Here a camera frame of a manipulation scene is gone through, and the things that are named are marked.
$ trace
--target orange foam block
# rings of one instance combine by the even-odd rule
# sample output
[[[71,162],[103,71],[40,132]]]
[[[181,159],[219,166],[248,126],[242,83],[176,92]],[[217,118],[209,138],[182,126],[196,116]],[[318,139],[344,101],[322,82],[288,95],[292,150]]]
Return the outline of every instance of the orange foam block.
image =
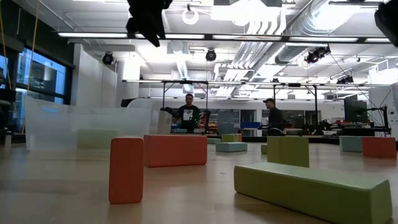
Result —
[[[111,142],[109,202],[137,203],[144,189],[144,140],[115,138]]]
[[[147,167],[204,165],[206,136],[145,135],[144,162]]]
[[[362,137],[363,156],[397,159],[395,138]]]

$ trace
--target exposed pipe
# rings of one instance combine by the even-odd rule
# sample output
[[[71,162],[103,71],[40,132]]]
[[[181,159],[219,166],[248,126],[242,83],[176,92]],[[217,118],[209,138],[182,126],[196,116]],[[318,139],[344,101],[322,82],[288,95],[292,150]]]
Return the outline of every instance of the exposed pipe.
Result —
[[[67,21],[65,21],[62,17],[60,17],[56,12],[54,12],[51,8],[49,8],[46,4],[39,0],[39,3],[44,6],[47,10],[49,10],[52,14],[54,14],[58,19],[60,19],[63,23],[65,23],[72,30],[75,30],[73,26],[71,26]]]

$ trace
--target fluorescent light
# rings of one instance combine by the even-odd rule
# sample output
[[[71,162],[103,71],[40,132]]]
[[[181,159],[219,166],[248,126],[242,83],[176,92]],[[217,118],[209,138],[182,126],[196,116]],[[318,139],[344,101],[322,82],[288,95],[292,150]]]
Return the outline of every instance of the fluorescent light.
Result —
[[[203,34],[166,34],[166,39],[204,39]]]
[[[297,42],[356,42],[355,37],[291,37],[290,41]]]
[[[113,34],[113,33],[86,33],[86,32],[59,32],[60,37],[69,38],[126,38],[127,34]]]
[[[328,44],[319,44],[319,43],[286,43],[286,46],[293,46],[293,47],[327,47]]]
[[[282,37],[261,36],[261,35],[213,35],[215,40],[268,40],[278,41]]]
[[[390,43],[388,38],[366,38],[367,43]]]
[[[208,82],[209,84],[240,85],[242,82]]]
[[[248,82],[247,85],[280,85],[280,83],[270,83],[270,82]]]
[[[123,80],[124,82],[131,82],[131,83],[161,83],[160,80]]]
[[[145,39],[144,35],[142,34],[134,34],[137,39]]]

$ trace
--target foam block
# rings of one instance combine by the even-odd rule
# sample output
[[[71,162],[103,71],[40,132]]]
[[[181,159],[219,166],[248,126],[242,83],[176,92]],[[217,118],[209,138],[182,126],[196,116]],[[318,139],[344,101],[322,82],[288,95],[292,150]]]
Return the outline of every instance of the foam block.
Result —
[[[144,162],[147,167],[204,165],[206,136],[145,135]]]
[[[340,136],[341,152],[362,152],[361,136]]]
[[[397,159],[395,138],[362,137],[363,156]]]
[[[340,224],[391,219],[387,179],[261,162],[234,169],[235,191]]]
[[[267,161],[310,167],[308,138],[268,136]]]
[[[109,149],[111,141],[119,135],[116,129],[78,129],[78,149]]]
[[[207,144],[216,144],[221,142],[221,139],[207,138]]]
[[[267,145],[261,145],[261,154],[267,154]]]
[[[239,142],[238,134],[223,134],[221,142]]]
[[[144,188],[144,140],[115,138],[111,141],[109,202],[136,203]]]
[[[241,152],[247,150],[248,144],[245,142],[221,142],[216,144],[216,152]]]

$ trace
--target white wall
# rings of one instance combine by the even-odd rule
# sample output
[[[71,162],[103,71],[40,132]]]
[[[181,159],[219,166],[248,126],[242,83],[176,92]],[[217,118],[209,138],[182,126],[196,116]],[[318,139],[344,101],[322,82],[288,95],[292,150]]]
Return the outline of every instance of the white wall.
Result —
[[[71,105],[89,107],[116,106],[117,74],[75,45]]]

